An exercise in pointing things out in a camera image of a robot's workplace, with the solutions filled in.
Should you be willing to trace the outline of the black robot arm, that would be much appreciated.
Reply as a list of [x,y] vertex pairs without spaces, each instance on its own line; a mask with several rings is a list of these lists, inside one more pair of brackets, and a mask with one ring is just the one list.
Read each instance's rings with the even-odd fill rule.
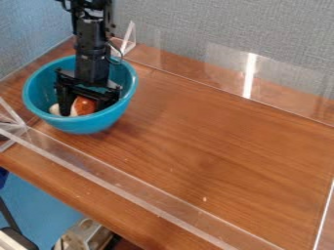
[[112,0],[57,0],[72,15],[76,35],[74,70],[57,68],[54,90],[58,111],[69,116],[77,97],[89,99],[100,111],[120,99],[120,87],[109,86]]

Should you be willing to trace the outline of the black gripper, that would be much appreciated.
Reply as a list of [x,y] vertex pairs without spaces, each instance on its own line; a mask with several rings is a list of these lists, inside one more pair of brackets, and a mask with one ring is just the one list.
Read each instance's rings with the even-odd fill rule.
[[120,99],[120,87],[109,86],[111,50],[108,47],[84,51],[77,47],[74,69],[57,67],[54,90],[60,114],[70,115],[77,97],[96,101],[96,111],[108,108]]

